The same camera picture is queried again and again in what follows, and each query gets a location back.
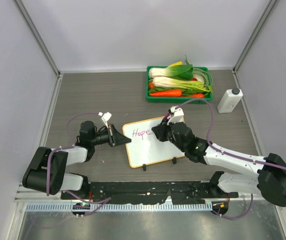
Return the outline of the small orange-framed whiteboard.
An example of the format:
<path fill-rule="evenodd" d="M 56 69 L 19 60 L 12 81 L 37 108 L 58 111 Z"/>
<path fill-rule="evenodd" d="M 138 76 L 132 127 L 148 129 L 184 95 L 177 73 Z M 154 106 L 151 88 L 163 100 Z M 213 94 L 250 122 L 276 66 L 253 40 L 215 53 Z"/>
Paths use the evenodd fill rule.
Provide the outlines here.
<path fill-rule="evenodd" d="M 122 127 L 123 135 L 131 139 L 131 142 L 126 144 L 131 168 L 139 168 L 185 156 L 170 142 L 157 140 L 152 132 L 152 127 L 159 124 L 161 120 L 162 117 L 160 116 L 127 123 Z"/>

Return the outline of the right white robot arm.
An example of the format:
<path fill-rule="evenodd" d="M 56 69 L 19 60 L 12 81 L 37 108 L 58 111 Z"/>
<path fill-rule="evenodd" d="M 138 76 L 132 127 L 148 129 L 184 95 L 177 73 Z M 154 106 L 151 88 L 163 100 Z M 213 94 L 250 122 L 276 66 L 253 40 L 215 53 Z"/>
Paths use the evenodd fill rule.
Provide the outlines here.
<path fill-rule="evenodd" d="M 208 190 L 213 197 L 242 192 L 261 195 L 268 202 L 286 207 L 286 163 L 277 154 L 267 157 L 246 155 L 196 137 L 183 122 L 160 123 L 152 127 L 157 140 L 170 142 L 194 163 L 219 166 L 234 174 L 212 176 Z"/>

